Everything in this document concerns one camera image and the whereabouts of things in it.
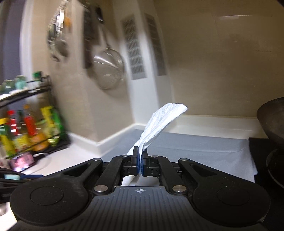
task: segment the gray ribbed plate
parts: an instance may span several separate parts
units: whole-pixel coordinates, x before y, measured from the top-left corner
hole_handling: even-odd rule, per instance
[[[213,224],[195,212],[184,196],[167,193],[165,187],[116,187],[109,195],[96,196],[78,217],[51,227],[20,221],[11,231],[265,231],[261,224],[230,228]]]

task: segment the gray mat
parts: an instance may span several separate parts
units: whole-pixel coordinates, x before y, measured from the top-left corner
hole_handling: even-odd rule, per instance
[[[125,135],[115,148],[102,158],[110,161],[114,156],[127,154],[143,131],[134,130]],[[193,136],[162,132],[148,147],[148,155],[167,157],[171,162],[189,158],[201,164],[254,182],[257,174],[249,151],[248,140]]]

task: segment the paper towel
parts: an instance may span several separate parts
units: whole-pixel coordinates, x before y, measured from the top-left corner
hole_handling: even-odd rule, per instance
[[[144,129],[144,132],[141,134],[140,139],[134,144],[134,146],[139,147],[140,159],[142,152],[150,146],[165,127],[186,110],[187,107],[183,104],[166,104],[152,115]],[[127,155],[133,154],[134,146],[128,151]],[[124,177],[122,185],[130,185],[134,177],[135,176]]]

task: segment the phone screen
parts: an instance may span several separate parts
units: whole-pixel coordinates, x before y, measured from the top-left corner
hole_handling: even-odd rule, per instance
[[[34,163],[35,161],[34,161],[33,155],[29,152],[26,152],[24,154],[21,154],[11,159],[10,166],[14,171],[21,172],[33,166]]]

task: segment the gray vent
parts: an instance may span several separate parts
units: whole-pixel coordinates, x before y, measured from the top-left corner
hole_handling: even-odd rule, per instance
[[[140,46],[135,26],[134,16],[128,17],[122,21],[127,53],[132,73],[132,79],[145,78],[143,60],[140,52]]]
[[[152,41],[152,46],[153,46],[153,52],[155,56],[155,61],[156,61],[156,69],[157,69],[157,75],[166,75],[166,66],[165,66],[165,61],[163,58],[163,53],[162,53],[162,47],[161,47],[161,42],[159,39],[159,34],[156,26],[156,22],[153,16],[149,14],[145,14],[147,24],[148,24],[148,29]]]

